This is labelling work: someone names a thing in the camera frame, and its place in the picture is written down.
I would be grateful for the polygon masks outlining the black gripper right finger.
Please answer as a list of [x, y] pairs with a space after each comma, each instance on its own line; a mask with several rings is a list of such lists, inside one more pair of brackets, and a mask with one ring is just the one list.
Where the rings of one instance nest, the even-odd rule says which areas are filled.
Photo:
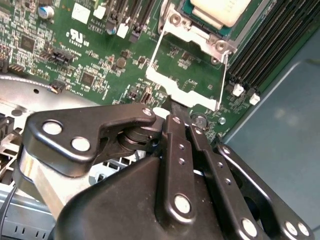
[[186, 134], [227, 240], [315, 239], [306, 222], [231, 147], [212, 147], [194, 124]]

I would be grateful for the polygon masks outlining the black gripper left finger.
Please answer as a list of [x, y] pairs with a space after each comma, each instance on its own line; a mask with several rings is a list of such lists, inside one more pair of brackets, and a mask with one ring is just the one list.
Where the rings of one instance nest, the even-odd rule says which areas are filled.
[[159, 158], [154, 214], [163, 225], [197, 217], [186, 106], [168, 98], [141, 103], [40, 111], [27, 119], [19, 150], [22, 179], [57, 222], [77, 194], [145, 158]]

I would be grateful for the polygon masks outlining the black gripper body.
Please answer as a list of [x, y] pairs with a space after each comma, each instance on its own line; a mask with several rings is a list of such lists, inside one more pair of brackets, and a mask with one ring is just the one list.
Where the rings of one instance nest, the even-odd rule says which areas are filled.
[[163, 228], [155, 216], [160, 159], [148, 157], [74, 196], [55, 225], [56, 240], [222, 240], [203, 177], [195, 175], [197, 216], [185, 231]]

